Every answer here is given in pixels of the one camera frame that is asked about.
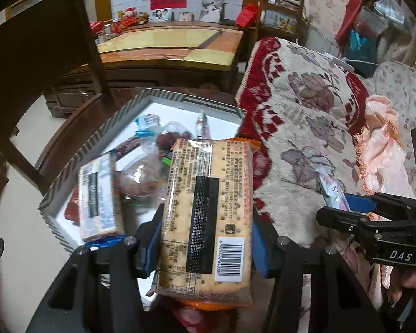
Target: wooden chair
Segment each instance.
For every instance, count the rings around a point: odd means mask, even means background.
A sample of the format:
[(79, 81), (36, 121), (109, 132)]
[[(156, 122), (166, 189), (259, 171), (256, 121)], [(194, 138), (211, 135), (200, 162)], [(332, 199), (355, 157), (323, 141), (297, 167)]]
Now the wooden chair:
[[(0, 0), (0, 9), (18, 0)], [(0, 25), (0, 152), (43, 194), (50, 181), (10, 142), (18, 121), (56, 78), (89, 64), (111, 99), (83, 0), (42, 0)]]
[[(292, 42), (296, 42), (297, 39), (299, 38), (301, 29), (302, 29), (302, 23), (303, 23), (302, 9), (303, 9), (304, 0), (300, 0), (300, 2), (293, 2), (292, 0), (291, 1), (279, 0), (279, 1), (283, 1), (286, 6), (290, 6), (291, 8), (269, 3), (268, 0), (257, 0), (257, 5), (259, 7), (259, 10), (257, 14), (257, 22), (255, 26), (255, 31), (254, 31), (254, 43), (257, 42), (259, 38), (259, 32), (261, 30), (265, 30), (271, 36), (282, 37), (283, 39), (290, 40)], [(265, 25), (264, 22), (260, 21), (262, 10), (265, 10), (265, 14), (268, 14), (268, 11), (271, 10), (275, 12), (281, 12), (284, 15), (287, 15), (288, 17), (296, 19), (294, 31), (292, 32), (285, 31), (285, 30), (282, 30), (273, 26)]]

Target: barcode number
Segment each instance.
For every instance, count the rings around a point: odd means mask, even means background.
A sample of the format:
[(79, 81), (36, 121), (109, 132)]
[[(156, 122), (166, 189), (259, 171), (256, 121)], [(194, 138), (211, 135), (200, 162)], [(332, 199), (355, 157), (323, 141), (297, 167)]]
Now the barcode number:
[(215, 281), (242, 281), (244, 247), (244, 237), (218, 237)]

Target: wooden table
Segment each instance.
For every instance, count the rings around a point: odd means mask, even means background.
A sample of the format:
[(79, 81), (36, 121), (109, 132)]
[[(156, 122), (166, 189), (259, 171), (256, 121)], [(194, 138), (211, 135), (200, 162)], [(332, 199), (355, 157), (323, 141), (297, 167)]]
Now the wooden table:
[[(138, 95), (142, 89), (140, 87), (111, 89), (113, 99), (105, 95), (95, 95), (76, 109), (48, 142), (35, 165), (47, 182), (51, 184), (100, 125)], [(236, 106), (234, 97), (222, 91), (182, 87), (158, 87), (158, 89), (204, 97)]]
[[(214, 84), (229, 93), (243, 32), (199, 21), (149, 23), (129, 28), (98, 46), (110, 88)], [(66, 117), (95, 94), (86, 65), (45, 92), (53, 116)]]

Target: metal screw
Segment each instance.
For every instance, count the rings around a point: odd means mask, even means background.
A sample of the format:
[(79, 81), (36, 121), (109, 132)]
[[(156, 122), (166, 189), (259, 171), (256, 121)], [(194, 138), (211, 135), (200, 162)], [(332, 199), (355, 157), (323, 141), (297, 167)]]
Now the metal screw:
[(78, 255), (83, 255), (90, 250), (87, 246), (79, 246), (75, 251)]
[(123, 242), (127, 245), (127, 246), (131, 246), (136, 242), (136, 238), (133, 237), (132, 235), (125, 237), (125, 239), (123, 239)]
[(335, 255), (338, 252), (338, 250), (336, 248), (334, 248), (333, 246), (327, 246), (327, 247), (325, 247), (325, 252), (328, 255)]
[(287, 246), (290, 243), (290, 239), (285, 235), (281, 235), (277, 238), (277, 242), (282, 246)]

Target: hand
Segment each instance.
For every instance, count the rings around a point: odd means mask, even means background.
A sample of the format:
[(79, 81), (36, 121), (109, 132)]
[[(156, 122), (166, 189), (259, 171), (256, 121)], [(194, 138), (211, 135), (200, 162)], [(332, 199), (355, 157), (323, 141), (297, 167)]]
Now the hand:
[(406, 270), (404, 272), (398, 268), (393, 268), (390, 281), (388, 296), (392, 301), (397, 302), (402, 295), (402, 287), (416, 289), (416, 270)]

